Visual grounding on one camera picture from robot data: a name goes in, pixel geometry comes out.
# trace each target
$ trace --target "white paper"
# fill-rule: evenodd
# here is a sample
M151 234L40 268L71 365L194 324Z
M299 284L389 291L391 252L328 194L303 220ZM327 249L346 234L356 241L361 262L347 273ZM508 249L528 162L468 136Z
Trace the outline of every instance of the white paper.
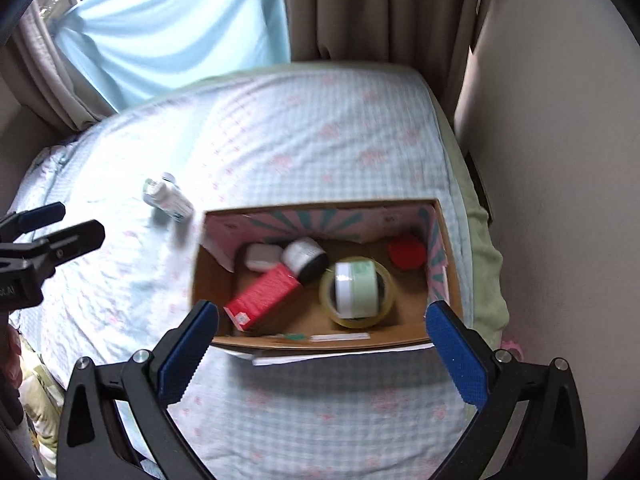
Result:
M344 355L362 355L362 354L382 354L386 352L411 352L414 350L424 350L432 348L433 343L423 343L419 345L411 346L399 346L395 348L376 348L373 350L357 350L357 351L345 351L345 352L333 352L327 354L304 354L304 355L283 355L283 356L260 356L259 354L251 354L250 352L240 352L236 350L229 350L227 348L219 348L223 352L229 355L238 357L241 359L250 360L254 366L268 366L268 365L285 365L288 363L297 363L300 361L309 361L310 359L322 359L325 357L340 357Z
M318 334L310 335L311 341L355 341L358 339L371 339L368 332L345 333L345 334Z

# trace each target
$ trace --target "red cap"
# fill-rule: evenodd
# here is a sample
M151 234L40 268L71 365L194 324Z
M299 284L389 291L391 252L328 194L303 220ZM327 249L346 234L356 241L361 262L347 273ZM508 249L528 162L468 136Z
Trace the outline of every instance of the red cap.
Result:
M427 261L427 248L411 233L404 233L389 243L389 259L400 270L417 269Z

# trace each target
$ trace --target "roll of tape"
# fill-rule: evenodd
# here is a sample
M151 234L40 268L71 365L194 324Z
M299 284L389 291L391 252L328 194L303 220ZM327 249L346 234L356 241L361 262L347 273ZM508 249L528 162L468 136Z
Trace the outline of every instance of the roll of tape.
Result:
M280 261L303 285L319 278L329 266L329 256L324 249L308 237L299 238L285 247Z
M373 260L335 264L335 307L343 319L378 313L378 279Z
M343 319L338 315L338 311L334 305L334 300L332 300L332 288L334 288L335 283L335 266L331 266L322 276L320 280L320 303L324 308L326 314L337 324L353 329L360 328L368 328L370 326L377 325L380 321L385 319L385 317L391 312L391 308L393 307L395 298L396 298L396 286L393 280L393 277L389 273L388 270L385 269L381 264L379 264L376 260L369 260L368 258L364 258L362 256L352 256L350 258L344 258L340 260L338 263L342 262L357 262L357 261L371 261L376 267L377 276L382 279L383 290L384 293L379 300L380 308L378 314L373 317L364 317L361 319Z

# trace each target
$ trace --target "white jar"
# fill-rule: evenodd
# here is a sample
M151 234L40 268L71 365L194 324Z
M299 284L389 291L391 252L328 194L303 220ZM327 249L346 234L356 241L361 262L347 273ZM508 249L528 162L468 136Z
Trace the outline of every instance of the white jar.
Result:
M163 173L159 180L146 179L142 187L142 200L164 211L177 222L183 222L193 214L193 204L180 191L171 173Z

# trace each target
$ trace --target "blue gripper pad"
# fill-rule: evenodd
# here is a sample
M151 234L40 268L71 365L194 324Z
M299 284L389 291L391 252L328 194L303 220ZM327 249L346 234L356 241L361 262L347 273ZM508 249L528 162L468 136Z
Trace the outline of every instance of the blue gripper pad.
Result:
M488 397L486 371L465 341L463 333L447 317L444 308L451 312L444 301L435 301L427 307L424 315L427 333L460 396L479 411ZM461 323L460 325L462 330L467 330Z
M44 226L60 222L65 217L65 206L61 202L54 202L42 207L20 213L18 229L23 233L30 233Z
M158 400L165 406L180 401L218 330L218 308L210 301L198 302L196 308L198 312L192 312L193 319L189 319L189 314L182 325L174 329L183 331L182 336L173 342L172 349L158 368L156 392ZM170 337L171 332L169 330L165 337Z

